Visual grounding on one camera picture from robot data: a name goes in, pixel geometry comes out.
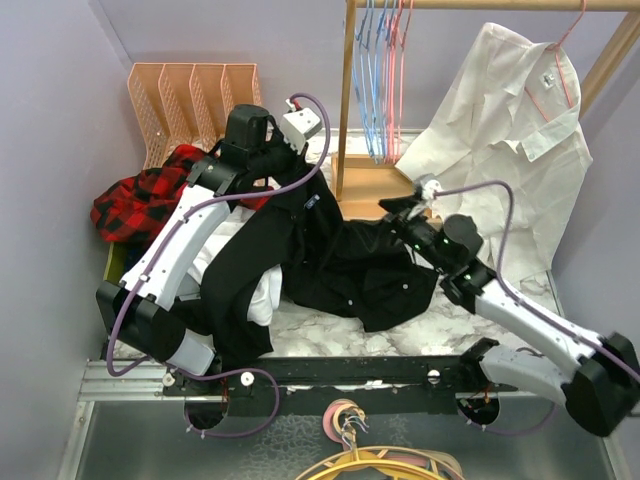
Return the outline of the black button shirt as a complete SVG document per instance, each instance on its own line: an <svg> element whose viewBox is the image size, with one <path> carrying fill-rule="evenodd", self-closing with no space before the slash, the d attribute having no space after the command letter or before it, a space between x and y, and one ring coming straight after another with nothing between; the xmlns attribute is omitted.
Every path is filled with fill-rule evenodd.
<svg viewBox="0 0 640 480"><path fill-rule="evenodd" d="M273 350L267 325L249 319L261 276L282 270L293 303L357 318L365 332L391 329L424 313L437 273L417 265L380 221L344 220L322 174L270 197L206 267L194 305L195 330L222 359L250 362Z"/></svg>

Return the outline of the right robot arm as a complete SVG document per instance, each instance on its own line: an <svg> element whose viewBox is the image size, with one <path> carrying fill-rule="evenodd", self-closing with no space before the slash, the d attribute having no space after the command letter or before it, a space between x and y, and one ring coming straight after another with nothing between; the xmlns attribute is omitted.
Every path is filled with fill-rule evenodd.
<svg viewBox="0 0 640 480"><path fill-rule="evenodd" d="M540 352L518 353L484 340L459 367L461 383L481 391L502 384L534 393L566 409L585 431L607 437L639 403L639 361L632 342L604 337L528 301L477 256L483 240L473 219L449 216L432 226L415 195L382 199L383 222L441 275L449 301L490 320Z"/></svg>

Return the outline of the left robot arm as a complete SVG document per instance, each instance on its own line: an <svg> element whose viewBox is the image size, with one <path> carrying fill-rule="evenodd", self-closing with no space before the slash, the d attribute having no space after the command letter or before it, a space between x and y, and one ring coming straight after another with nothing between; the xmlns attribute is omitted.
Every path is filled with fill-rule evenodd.
<svg viewBox="0 0 640 480"><path fill-rule="evenodd" d="M300 186L308 141L324 119L290 99L281 121L264 108L240 104L226 132L198 160L180 200L141 259L119 281L104 281L96 297L109 342L122 341L186 372L206 395L220 385L213 335L200 333L172 313L202 247L241 201L281 197Z"/></svg>

